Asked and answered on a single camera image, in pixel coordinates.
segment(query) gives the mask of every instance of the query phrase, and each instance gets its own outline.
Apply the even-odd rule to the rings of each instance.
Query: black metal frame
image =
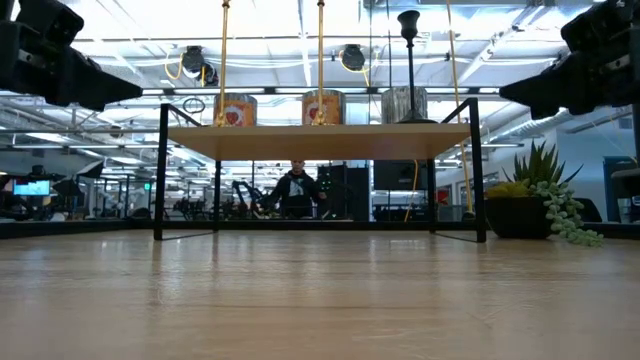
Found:
[[[464,109],[469,108],[469,119],[471,129],[471,152],[473,160],[473,177],[476,179],[482,179],[482,149],[480,141],[480,116],[478,112],[478,99],[468,98],[460,106],[458,106],[442,123],[449,123]],[[214,201],[213,201],[213,221],[208,224],[207,222],[187,222],[187,223],[172,223],[170,226],[165,226],[164,222],[164,196],[166,185],[166,170],[167,170],[167,142],[169,140],[169,113],[173,112],[177,116],[185,119],[188,123],[194,126],[202,126],[202,124],[193,120],[189,115],[177,109],[171,104],[162,104],[160,107],[160,139],[158,146],[158,172],[156,181],[156,202],[155,213],[153,222],[153,238],[155,240],[169,240],[163,238],[164,228],[193,228],[204,229],[208,228],[213,232],[218,232],[222,229],[251,229],[251,230],[285,230],[305,228],[313,230],[382,230],[389,229],[390,227],[398,229],[412,229],[412,230],[429,230],[434,233],[438,230],[473,230],[476,231],[476,242],[484,243],[487,240],[486,230],[487,224],[485,220],[484,209],[484,189],[482,181],[474,181],[474,196],[475,196],[475,220],[469,223],[443,223],[439,222],[436,214],[436,195],[435,195],[435,174],[436,167],[434,159],[427,160],[427,176],[428,176],[428,216],[427,222],[414,222],[410,224],[401,224],[402,228],[398,224],[393,223],[344,223],[344,222],[296,222],[296,221],[234,221],[234,222],[221,222],[220,221],[220,174],[222,168],[222,162],[216,160],[216,173],[214,182]]]

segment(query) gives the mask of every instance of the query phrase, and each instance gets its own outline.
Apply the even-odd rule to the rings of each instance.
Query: metal canister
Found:
[[[220,95],[216,95],[214,102],[215,121],[220,108]],[[255,126],[258,120],[258,100],[247,94],[224,94],[224,114],[227,126]]]
[[[411,91],[408,86],[395,87],[382,94],[382,123],[394,124],[402,120],[411,110]],[[427,90],[415,88],[416,110],[428,119]]]
[[[322,94],[325,123],[343,125],[346,114],[346,98],[336,90],[324,90]],[[318,90],[309,91],[302,96],[302,125],[311,125],[318,113]]]

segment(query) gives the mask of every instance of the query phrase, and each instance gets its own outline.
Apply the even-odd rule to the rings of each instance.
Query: ceiling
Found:
[[[146,95],[112,104],[103,113],[96,114],[81,108],[61,109],[47,105],[42,99],[0,92],[0,106],[6,115],[0,118],[0,125],[7,129],[67,127],[86,130],[80,136],[67,137],[74,144],[155,144],[157,134],[125,134],[115,138],[109,134],[92,134],[91,130],[113,126],[138,131],[156,129],[160,103],[171,102],[181,108],[191,96],[177,93],[181,89],[198,91],[196,89],[200,87],[185,75],[177,80],[169,76],[178,73],[180,53],[186,46],[202,46],[207,61],[220,71],[221,0],[62,2],[85,20],[84,29],[73,47],[97,61],[103,70],[148,89]],[[400,24],[396,17],[402,11],[415,9],[421,13],[420,32],[414,48],[415,81],[418,86],[428,88],[429,118],[444,118],[455,108],[455,98],[448,14],[441,3],[430,0],[326,1],[321,60],[325,86],[364,89],[367,85],[380,88],[407,85],[406,42],[399,36]],[[533,1],[461,0],[452,6],[459,86],[482,89],[480,116],[486,136],[530,121],[525,107],[497,96],[497,87],[540,73],[566,52],[560,28],[593,4],[580,0],[548,1],[545,3],[557,6],[537,7],[528,6],[528,3]],[[227,86],[303,88],[300,93],[308,90],[304,88],[317,86],[320,59],[316,0],[232,0],[228,29]],[[347,44],[361,47],[367,58],[365,69],[368,71],[353,73],[343,68],[339,55]],[[176,95],[166,96],[162,91],[153,90],[159,88],[175,89]],[[200,93],[206,94],[207,90],[217,91],[201,89]],[[196,120],[212,123],[215,91],[198,96],[206,108],[194,115]],[[300,124],[300,94],[255,97],[259,104],[258,125]],[[380,95],[348,94],[347,123],[379,122],[380,101]],[[19,120],[11,120],[11,116],[18,115],[28,117],[30,127],[25,127]],[[171,125],[180,124],[171,119]],[[20,136],[11,141],[51,143],[33,136]],[[182,160],[193,160],[187,165],[197,168],[211,164],[211,159],[188,150],[184,152],[186,155],[182,154]],[[112,150],[92,149],[87,155],[91,156],[91,153],[114,157]],[[131,157],[141,165],[156,162],[153,151],[118,150],[116,155]],[[443,155],[443,159],[451,158],[449,153]]]

